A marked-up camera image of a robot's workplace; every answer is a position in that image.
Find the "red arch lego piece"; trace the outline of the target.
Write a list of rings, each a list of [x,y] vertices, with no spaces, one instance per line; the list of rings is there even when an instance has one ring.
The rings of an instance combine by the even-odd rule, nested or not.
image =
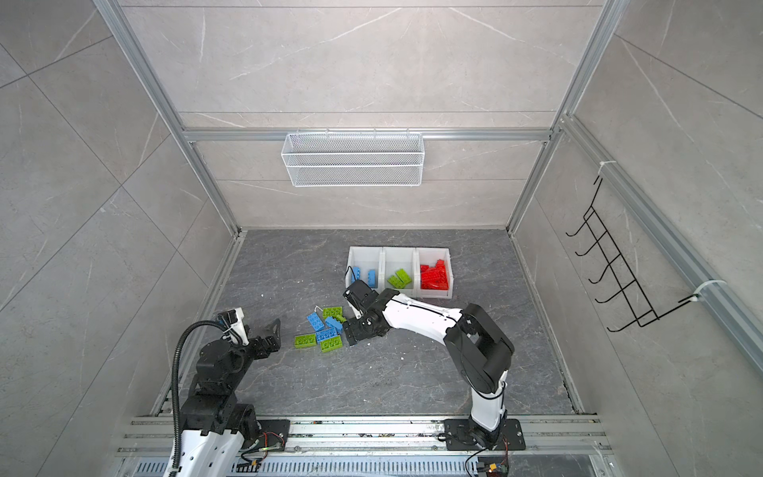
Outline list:
[[[428,290],[449,290],[450,283],[448,278],[447,266],[444,260],[437,260],[434,266],[429,270],[429,286],[422,288]]]

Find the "green lego brick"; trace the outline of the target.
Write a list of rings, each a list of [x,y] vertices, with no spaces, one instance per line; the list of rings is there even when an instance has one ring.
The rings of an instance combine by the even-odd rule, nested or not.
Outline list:
[[[315,334],[298,335],[294,338],[294,347],[296,349],[306,349],[315,347],[318,344]]]
[[[320,342],[320,349],[322,353],[329,353],[332,351],[336,351],[341,349],[342,347],[343,347],[343,341],[340,336],[334,336]]]
[[[408,286],[412,282],[412,278],[403,268],[397,270],[395,275],[397,275],[405,283],[405,286]]]
[[[405,288],[405,283],[397,275],[391,275],[387,279],[387,283],[395,289]]]
[[[322,310],[322,316],[324,319],[334,318],[338,320],[340,323],[343,323],[345,321],[342,306],[326,307]]]

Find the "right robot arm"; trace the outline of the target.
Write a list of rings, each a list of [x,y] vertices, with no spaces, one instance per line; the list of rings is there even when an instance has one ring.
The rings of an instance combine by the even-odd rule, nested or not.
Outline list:
[[[472,396],[469,419],[445,436],[468,449],[493,448],[499,443],[515,346],[482,307],[444,308],[391,288],[376,292],[361,280],[349,285],[343,296],[356,311],[343,324],[352,346],[383,337],[391,329],[410,331],[444,345]]]

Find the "green lego brick bottom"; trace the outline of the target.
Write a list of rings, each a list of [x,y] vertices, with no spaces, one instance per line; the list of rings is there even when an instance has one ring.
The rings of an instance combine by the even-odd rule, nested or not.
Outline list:
[[[342,347],[343,347],[343,341],[340,336],[334,336],[320,342],[320,349],[322,353],[329,353],[332,351],[336,351],[341,349]]]

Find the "white three-compartment bin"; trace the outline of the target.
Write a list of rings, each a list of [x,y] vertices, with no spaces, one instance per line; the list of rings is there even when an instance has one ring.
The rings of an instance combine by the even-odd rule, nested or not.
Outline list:
[[[363,280],[371,289],[391,288],[414,298],[451,299],[454,292],[448,248],[351,246],[345,286]]]

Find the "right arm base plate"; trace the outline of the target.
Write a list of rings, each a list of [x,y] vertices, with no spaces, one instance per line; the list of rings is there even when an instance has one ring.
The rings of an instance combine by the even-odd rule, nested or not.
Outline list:
[[[527,448],[518,419],[502,419],[492,431],[479,427],[472,419],[445,419],[443,425],[443,431],[437,433],[436,439],[444,442],[449,451],[517,451]]]

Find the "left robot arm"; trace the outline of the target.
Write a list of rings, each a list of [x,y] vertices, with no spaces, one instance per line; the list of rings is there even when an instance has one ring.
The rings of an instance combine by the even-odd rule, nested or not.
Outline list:
[[[192,333],[204,327],[217,329],[221,337],[199,352],[188,397],[180,397],[180,362]],[[250,336],[240,308],[220,312],[212,320],[200,320],[184,330],[177,343],[171,369],[173,447],[165,470],[167,476],[225,476],[242,460],[258,466],[267,455],[282,451],[289,424],[282,430],[265,429],[250,403],[240,403],[238,385],[253,362],[268,358],[281,348],[281,321],[273,320],[259,336]]]

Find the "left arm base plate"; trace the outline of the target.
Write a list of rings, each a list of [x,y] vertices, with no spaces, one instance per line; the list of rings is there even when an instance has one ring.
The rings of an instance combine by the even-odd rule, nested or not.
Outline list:
[[[290,427],[289,419],[263,419],[257,423],[245,423],[240,430],[244,438],[240,451],[282,451],[286,447]]]

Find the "red lego brick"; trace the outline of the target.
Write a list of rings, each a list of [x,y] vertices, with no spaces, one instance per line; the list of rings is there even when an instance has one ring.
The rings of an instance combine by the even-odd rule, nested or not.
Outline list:
[[[427,266],[426,264],[423,264],[420,267],[421,287],[422,288],[428,288],[428,286],[429,286],[429,270],[430,270],[430,266]]]

